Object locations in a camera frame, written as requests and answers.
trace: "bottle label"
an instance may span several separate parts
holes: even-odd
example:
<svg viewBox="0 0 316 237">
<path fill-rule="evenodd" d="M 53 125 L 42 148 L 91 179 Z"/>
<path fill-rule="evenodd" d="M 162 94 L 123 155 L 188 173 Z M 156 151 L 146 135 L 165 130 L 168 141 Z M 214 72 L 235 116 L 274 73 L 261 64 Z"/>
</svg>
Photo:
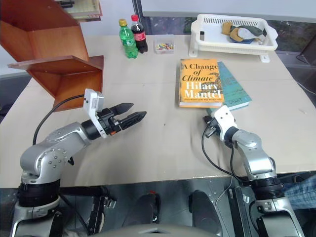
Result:
<svg viewBox="0 0 316 237">
<path fill-rule="evenodd" d="M 137 33 L 137 34 L 134 34 L 134 37 L 135 37 L 136 41 L 142 41 L 142 40 L 146 39 L 146 34 L 145 34 L 145 32 Z"/>
<path fill-rule="evenodd" d="M 124 46 L 133 46 L 136 45 L 134 39 L 122 39 L 122 43 Z"/>
</svg>

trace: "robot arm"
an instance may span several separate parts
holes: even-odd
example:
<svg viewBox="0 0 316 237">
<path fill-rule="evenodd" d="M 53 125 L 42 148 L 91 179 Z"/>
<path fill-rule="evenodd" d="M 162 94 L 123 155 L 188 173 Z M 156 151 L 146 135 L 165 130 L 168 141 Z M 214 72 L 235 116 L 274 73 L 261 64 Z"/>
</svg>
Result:
<svg viewBox="0 0 316 237">
<path fill-rule="evenodd" d="M 263 214 L 257 220 L 260 236 L 304 237 L 303 231 L 277 178 L 272 159 L 264 152 L 258 135 L 237 128 L 235 119 L 227 106 L 204 117 L 210 137 L 217 133 L 228 147 L 238 150 L 252 187 L 257 209 Z"/>
<path fill-rule="evenodd" d="M 23 221 L 45 217 L 36 228 L 42 228 L 39 236 L 49 236 L 47 227 L 56 223 L 60 213 L 56 212 L 60 178 L 65 164 L 76 153 L 89 146 L 92 140 L 125 130 L 140 122 L 146 112 L 135 112 L 117 120 L 114 116 L 125 113 L 133 104 L 122 103 L 112 108 L 102 109 L 104 97 L 100 92 L 86 89 L 83 108 L 90 120 L 82 124 L 74 122 L 49 134 L 42 142 L 29 147 L 21 156 L 23 169 L 19 187 L 19 201 L 15 206 L 11 236 L 20 234 L 32 236 L 34 228 Z"/>
</svg>

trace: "small plastic container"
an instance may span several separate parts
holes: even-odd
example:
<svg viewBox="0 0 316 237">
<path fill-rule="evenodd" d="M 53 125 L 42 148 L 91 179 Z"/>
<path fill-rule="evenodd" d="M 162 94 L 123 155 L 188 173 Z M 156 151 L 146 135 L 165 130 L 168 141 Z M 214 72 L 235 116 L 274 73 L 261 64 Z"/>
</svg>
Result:
<svg viewBox="0 0 316 237">
<path fill-rule="evenodd" d="M 174 35 L 155 35 L 156 54 L 171 54 L 174 51 Z"/>
</svg>

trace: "red bottle cap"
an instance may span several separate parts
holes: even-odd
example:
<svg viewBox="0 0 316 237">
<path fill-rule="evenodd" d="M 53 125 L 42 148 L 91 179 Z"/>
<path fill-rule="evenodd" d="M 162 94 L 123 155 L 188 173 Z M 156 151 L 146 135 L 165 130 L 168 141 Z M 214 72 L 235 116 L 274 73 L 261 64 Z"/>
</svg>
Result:
<svg viewBox="0 0 316 237">
<path fill-rule="evenodd" d="M 132 21 L 138 21 L 139 20 L 139 18 L 138 18 L 138 15 L 132 15 Z"/>
</svg>

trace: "plastic case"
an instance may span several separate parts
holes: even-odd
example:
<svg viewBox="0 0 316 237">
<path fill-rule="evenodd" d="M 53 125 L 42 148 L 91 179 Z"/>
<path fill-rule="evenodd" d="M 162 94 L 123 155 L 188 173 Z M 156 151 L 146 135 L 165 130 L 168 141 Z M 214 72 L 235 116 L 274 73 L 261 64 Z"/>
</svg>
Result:
<svg viewBox="0 0 316 237">
<path fill-rule="evenodd" d="M 260 43 L 254 40 L 251 44 L 233 43 L 229 36 L 222 34 L 224 22 L 232 22 L 234 26 L 248 25 L 265 30 L 267 35 Z M 268 25 L 267 21 L 260 18 L 200 14 L 191 25 L 190 57 L 197 57 L 198 51 L 213 51 L 226 53 L 242 53 L 259 55 L 262 62 L 269 63 L 269 51 L 277 48 L 277 32 Z"/>
<path fill-rule="evenodd" d="M 174 51 L 174 35 L 155 35 L 154 49 L 156 54 L 171 54 Z"/>
</svg>

